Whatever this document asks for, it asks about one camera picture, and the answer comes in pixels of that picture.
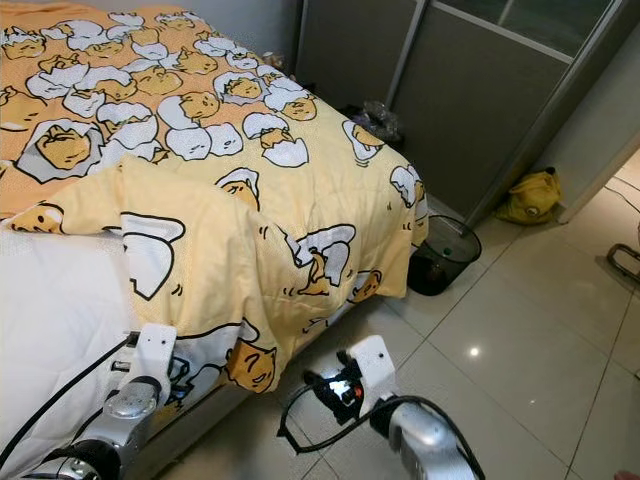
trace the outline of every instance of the bed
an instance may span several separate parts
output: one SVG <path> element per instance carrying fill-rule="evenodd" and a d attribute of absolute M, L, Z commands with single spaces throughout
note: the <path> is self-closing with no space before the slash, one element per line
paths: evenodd
<path fill-rule="evenodd" d="M 362 127 L 178 7 L 0 13 L 0 477 L 95 418 L 146 322 L 178 329 L 157 459 L 404 295 L 424 187 Z"/>

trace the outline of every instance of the white mattress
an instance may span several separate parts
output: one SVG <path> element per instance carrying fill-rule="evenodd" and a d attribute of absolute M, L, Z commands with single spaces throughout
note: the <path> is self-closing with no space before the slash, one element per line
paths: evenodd
<path fill-rule="evenodd" d="M 122 240 L 0 228 L 0 451 L 70 379 L 137 329 Z M 28 432 L 0 478 L 71 440 L 107 395 L 110 362 Z"/>

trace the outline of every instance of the wastebasket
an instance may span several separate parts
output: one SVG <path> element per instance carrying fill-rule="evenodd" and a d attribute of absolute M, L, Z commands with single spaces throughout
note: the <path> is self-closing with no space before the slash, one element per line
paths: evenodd
<path fill-rule="evenodd" d="M 445 215 L 429 217 L 429 235 L 409 261 L 407 283 L 422 295 L 438 295 L 481 253 L 480 240 L 464 223 Z"/>

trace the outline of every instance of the white wall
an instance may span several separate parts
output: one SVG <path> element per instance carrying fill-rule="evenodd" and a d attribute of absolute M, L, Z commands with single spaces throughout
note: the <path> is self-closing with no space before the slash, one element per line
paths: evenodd
<path fill-rule="evenodd" d="M 594 182 L 615 172 L 640 147 L 640 25 L 543 152 L 536 169 L 553 165 L 563 206 L 588 199 Z"/>
<path fill-rule="evenodd" d="M 110 11 L 127 12 L 138 5 L 175 5 L 192 10 L 216 30 L 262 54 L 282 52 L 293 61 L 299 0 L 78 0 Z M 49 3 L 35 0 L 35 3 Z"/>

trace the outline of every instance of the plastic bag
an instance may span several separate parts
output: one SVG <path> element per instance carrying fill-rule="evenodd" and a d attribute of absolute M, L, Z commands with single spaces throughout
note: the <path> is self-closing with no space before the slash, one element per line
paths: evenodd
<path fill-rule="evenodd" d="M 509 190 L 509 198 L 496 210 L 500 220 L 537 225 L 553 219 L 551 209 L 562 198 L 556 169 L 525 175 Z"/>

